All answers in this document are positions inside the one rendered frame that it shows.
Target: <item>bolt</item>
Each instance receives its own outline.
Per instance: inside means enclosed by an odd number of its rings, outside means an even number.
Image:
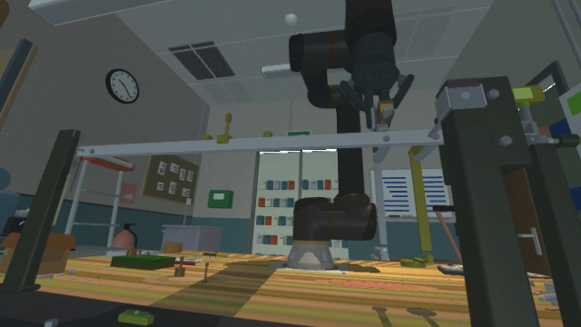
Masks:
[[[511,145],[512,144],[512,137],[510,137],[508,135],[504,135],[504,136],[502,136],[501,138],[498,139],[498,142],[502,146]]]
[[[494,99],[498,98],[499,95],[500,95],[500,92],[497,89],[492,89],[492,90],[488,91],[487,98],[490,100],[494,100]]]

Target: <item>black mat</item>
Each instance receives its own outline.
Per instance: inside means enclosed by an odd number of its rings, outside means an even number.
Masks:
[[[299,325],[262,322],[220,315],[181,312],[149,306],[85,299],[48,292],[0,292],[0,326],[40,327],[56,318],[58,327],[130,327],[118,322],[119,313],[139,310],[155,316],[152,327],[298,327]]]

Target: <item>wall clock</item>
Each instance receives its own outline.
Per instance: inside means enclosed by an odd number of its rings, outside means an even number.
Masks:
[[[113,99],[122,104],[132,104],[139,97],[139,85],[126,70],[113,69],[105,77],[105,85]]]

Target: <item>door handle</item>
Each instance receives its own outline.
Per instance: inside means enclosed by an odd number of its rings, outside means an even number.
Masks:
[[[537,250],[537,255],[542,256],[543,252],[541,251],[541,243],[538,241],[537,228],[531,227],[530,232],[530,234],[519,234],[518,237],[531,237],[535,243],[535,250]]]

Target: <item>white sphere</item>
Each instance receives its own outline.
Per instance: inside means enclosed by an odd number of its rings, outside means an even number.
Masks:
[[[284,17],[284,20],[287,22],[288,26],[293,26],[297,24],[297,16],[295,14],[288,14]]]

